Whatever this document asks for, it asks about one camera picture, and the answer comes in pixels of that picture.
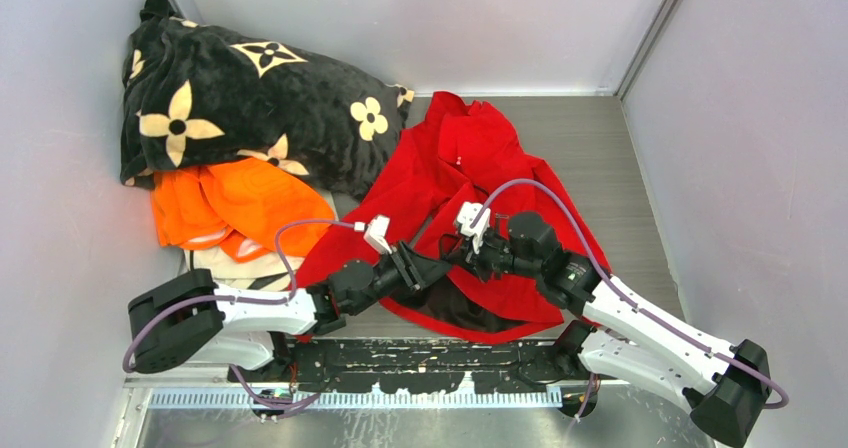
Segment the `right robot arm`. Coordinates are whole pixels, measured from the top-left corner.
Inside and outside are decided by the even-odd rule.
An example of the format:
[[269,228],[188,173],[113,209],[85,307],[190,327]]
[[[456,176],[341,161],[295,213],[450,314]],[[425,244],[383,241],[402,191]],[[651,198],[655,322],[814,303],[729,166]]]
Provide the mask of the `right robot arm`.
[[590,257],[565,249],[537,212],[514,215],[505,235],[490,214],[479,203],[462,205],[455,219],[460,242],[448,258],[482,282],[527,279],[574,315],[555,344],[562,375],[626,381],[677,405],[715,441],[746,445],[773,392],[760,344],[732,343],[669,314]]

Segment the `red zip jacket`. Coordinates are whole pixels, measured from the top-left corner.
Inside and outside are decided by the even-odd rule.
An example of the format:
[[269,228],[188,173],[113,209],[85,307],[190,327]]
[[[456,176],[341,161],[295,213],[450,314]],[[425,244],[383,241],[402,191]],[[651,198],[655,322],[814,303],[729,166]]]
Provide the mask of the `red zip jacket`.
[[[350,260],[370,264],[375,252],[353,229],[377,215],[390,218],[386,238],[442,259],[442,237],[458,236],[455,218],[463,202],[484,203],[494,215],[533,211],[555,230],[565,249],[607,259],[549,164],[527,153],[512,123],[492,104],[467,103],[436,93],[416,126],[406,129],[387,165],[355,207],[307,255],[296,275],[299,287],[325,279]],[[454,266],[445,278],[416,295],[393,295],[378,305],[439,334],[499,344],[560,325],[563,311],[527,279],[503,276],[482,282]]]

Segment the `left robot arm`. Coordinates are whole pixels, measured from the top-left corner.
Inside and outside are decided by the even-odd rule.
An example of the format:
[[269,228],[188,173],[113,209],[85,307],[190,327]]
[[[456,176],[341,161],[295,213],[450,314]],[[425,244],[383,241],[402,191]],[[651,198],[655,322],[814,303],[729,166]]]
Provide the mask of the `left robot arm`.
[[370,264],[350,260],[325,279],[289,292],[244,290],[187,271],[127,306],[132,340],[127,373],[155,374],[187,362],[230,364],[269,381],[285,377],[291,353],[279,335],[324,335],[393,295],[416,295],[446,277],[450,262],[401,242]]

